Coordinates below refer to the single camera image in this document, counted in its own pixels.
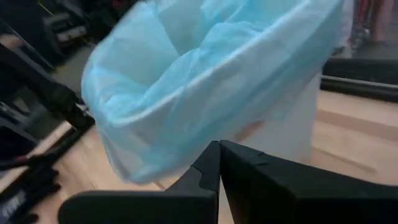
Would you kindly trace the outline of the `black grey work glove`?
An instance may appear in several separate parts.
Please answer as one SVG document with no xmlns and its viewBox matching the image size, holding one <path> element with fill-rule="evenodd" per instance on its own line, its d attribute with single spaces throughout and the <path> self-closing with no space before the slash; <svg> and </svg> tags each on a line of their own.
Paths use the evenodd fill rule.
<svg viewBox="0 0 398 224">
<path fill-rule="evenodd" d="M 60 190 L 55 181 L 58 175 L 59 171 L 51 167 L 23 172 L 0 192 L 0 224 L 36 224 L 39 216 L 30 211 Z"/>
</svg>

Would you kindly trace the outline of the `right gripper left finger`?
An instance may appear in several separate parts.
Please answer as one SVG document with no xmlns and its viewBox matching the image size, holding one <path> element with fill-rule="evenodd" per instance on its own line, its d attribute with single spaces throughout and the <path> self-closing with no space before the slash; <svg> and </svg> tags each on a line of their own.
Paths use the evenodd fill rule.
<svg viewBox="0 0 398 224">
<path fill-rule="evenodd" d="M 218 224 L 221 150 L 212 141 L 164 191 L 92 190 L 64 201 L 59 224 Z"/>
</svg>

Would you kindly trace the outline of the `light blue trash bag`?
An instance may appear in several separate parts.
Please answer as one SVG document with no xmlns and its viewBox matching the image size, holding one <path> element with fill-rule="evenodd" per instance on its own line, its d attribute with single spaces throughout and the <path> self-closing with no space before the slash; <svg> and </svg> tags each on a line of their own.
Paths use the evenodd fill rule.
<svg viewBox="0 0 398 224">
<path fill-rule="evenodd" d="M 109 162 L 147 184 L 281 118 L 329 59 L 343 0 L 144 0 L 95 47 L 81 95 Z"/>
</svg>

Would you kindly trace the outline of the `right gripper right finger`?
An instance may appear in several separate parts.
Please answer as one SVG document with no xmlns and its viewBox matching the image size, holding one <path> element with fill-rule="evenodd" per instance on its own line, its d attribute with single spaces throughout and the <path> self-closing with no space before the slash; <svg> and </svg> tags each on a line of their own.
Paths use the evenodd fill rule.
<svg viewBox="0 0 398 224">
<path fill-rule="evenodd" d="M 221 141 L 235 224 L 398 224 L 398 186 L 381 185 Z"/>
</svg>

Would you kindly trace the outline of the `white floral cloth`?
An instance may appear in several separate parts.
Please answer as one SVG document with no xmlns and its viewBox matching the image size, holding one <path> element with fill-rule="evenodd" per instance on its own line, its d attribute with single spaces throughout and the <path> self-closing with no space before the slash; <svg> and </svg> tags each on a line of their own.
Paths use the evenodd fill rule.
<svg viewBox="0 0 398 224">
<path fill-rule="evenodd" d="M 344 0 L 341 13 L 341 29 L 335 47 L 349 47 L 354 19 L 355 0 Z"/>
</svg>

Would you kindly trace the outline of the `tan post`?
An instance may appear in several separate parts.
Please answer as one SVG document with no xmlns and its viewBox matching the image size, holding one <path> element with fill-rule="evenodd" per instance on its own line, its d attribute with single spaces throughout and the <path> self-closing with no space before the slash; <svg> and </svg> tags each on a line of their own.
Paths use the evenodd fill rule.
<svg viewBox="0 0 398 224">
<path fill-rule="evenodd" d="M 391 21 L 395 0 L 374 0 L 371 21 L 371 39 L 373 42 L 384 42 Z"/>
</svg>

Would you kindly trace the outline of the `white plastic trash bin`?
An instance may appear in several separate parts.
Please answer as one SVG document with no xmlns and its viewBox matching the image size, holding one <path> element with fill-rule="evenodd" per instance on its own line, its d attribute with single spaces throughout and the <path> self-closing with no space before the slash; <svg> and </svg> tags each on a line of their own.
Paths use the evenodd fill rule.
<svg viewBox="0 0 398 224">
<path fill-rule="evenodd" d="M 318 73 L 281 118 L 263 118 L 247 125 L 234 141 L 291 161 L 311 158 L 312 129 L 317 112 L 321 75 Z"/>
</svg>

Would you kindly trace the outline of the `black floor mat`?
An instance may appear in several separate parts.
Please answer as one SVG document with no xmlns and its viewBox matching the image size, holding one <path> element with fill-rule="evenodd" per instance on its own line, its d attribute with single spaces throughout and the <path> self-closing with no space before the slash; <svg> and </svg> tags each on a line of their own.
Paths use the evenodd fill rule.
<svg viewBox="0 0 398 224">
<path fill-rule="evenodd" d="M 324 64 L 322 74 L 398 85 L 398 60 L 332 58 Z"/>
</svg>

